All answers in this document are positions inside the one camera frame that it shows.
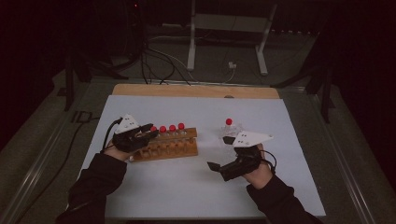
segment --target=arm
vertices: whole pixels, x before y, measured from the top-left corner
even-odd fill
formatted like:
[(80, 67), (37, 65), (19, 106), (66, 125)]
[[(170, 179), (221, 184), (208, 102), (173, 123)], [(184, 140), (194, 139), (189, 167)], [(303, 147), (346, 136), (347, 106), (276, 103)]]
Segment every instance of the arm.
[(294, 197), (294, 189), (287, 186), (271, 173), (267, 164), (262, 163), (255, 171), (244, 175), (250, 185), (247, 192), (273, 224), (321, 223), (305, 212), (300, 201)]
[(120, 186), (130, 155), (115, 147), (96, 154), (70, 189), (68, 208), (56, 223), (105, 223), (106, 196)]

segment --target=wooden block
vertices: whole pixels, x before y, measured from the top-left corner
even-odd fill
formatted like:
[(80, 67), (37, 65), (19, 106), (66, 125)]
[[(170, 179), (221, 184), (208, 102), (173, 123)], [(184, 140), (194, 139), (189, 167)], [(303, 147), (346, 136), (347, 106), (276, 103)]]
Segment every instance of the wooden block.
[(198, 155), (195, 128), (162, 133), (134, 154), (134, 161), (156, 161)]

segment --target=wooden edge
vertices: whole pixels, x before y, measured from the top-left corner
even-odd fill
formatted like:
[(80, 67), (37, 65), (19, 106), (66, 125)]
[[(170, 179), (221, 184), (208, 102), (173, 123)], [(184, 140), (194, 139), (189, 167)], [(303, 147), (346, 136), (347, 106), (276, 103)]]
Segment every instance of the wooden edge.
[(279, 94), (274, 88), (230, 86), (118, 84), (114, 87), (112, 94), (142, 96), (279, 99)]

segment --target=dark background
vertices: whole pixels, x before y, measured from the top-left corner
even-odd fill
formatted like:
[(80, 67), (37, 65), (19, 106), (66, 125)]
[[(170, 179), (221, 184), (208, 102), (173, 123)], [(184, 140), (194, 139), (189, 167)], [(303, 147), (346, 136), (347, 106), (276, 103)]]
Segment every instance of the dark background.
[[(94, 16), (90, 4), (78, 2), (7, 0), (0, 3), (3, 99), (0, 148), (52, 91), (51, 78), (64, 69), (65, 37), (70, 27), (82, 24), (89, 18), (87, 15)], [(201, 5), (197, 8), (201, 10), (213, 8), (213, 1), (198, 2)], [(304, 68), (332, 62), (333, 84), (339, 86), (375, 157), (396, 189), (393, 173), (396, 153), (392, 145), (396, 134), (392, 82), (396, 64), (394, 4), (385, 0), (278, 2), (274, 31), (318, 36)], [(145, 4), (147, 17), (144, 19), (150, 25), (161, 26), (166, 22), (185, 26), (190, 22), (189, 1), (150, 0)], [(224, 1), (217, 4), (226, 6)], [(254, 14), (259, 7), (255, 8), (251, 11), (251, 7), (241, 7), (238, 13)], [(87, 17), (76, 19), (73, 12), (77, 9), (87, 10)], [(227, 7), (223, 10), (233, 13)], [(106, 54), (108, 49), (98, 50)]]

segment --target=sleeve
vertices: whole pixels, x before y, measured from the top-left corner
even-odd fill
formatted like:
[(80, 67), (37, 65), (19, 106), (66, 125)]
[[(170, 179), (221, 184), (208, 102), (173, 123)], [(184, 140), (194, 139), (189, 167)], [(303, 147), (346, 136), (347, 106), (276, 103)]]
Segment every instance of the sleeve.
[(56, 218), (56, 223), (105, 223), (106, 196), (122, 183), (126, 165), (105, 154), (96, 154), (69, 190), (68, 208)]
[(294, 196), (294, 189), (283, 183), (276, 175), (262, 189), (248, 185), (247, 193), (273, 224), (322, 223), (305, 212), (303, 205)]

